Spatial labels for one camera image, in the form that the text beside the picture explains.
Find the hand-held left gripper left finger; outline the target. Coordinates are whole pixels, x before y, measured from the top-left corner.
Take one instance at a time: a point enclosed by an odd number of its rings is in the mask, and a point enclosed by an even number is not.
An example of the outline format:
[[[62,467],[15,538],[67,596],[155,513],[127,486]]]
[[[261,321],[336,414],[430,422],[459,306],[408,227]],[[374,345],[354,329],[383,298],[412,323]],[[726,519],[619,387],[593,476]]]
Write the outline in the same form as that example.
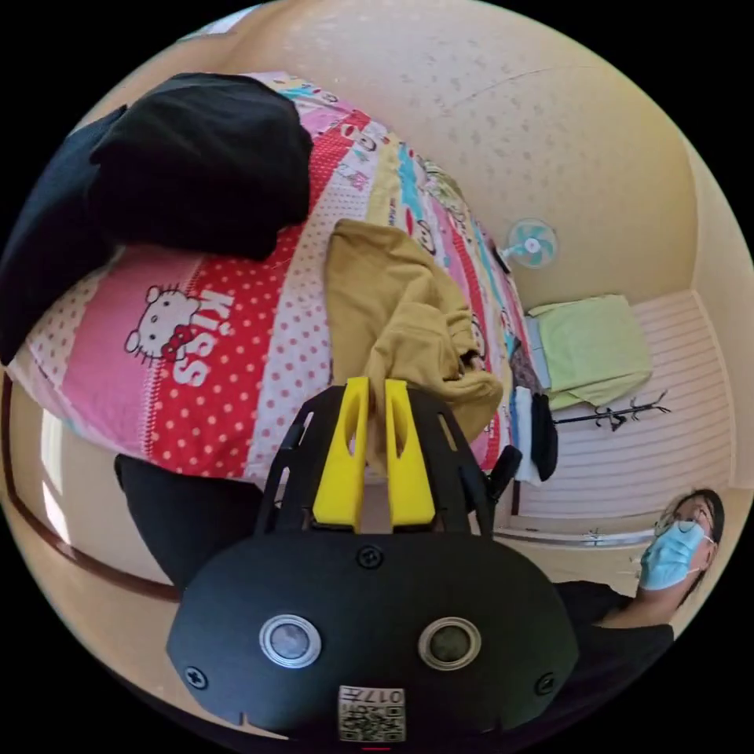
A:
[[[342,392],[313,504],[313,519],[320,527],[351,532],[360,530],[369,404],[368,378],[349,379]]]

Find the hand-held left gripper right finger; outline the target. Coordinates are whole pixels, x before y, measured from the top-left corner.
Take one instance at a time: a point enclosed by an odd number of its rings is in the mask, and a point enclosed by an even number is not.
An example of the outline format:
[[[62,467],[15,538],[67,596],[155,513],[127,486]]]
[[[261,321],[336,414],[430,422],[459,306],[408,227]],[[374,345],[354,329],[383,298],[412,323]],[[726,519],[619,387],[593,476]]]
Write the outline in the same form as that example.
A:
[[[430,526],[435,506],[406,382],[385,381],[386,469],[394,528]]]

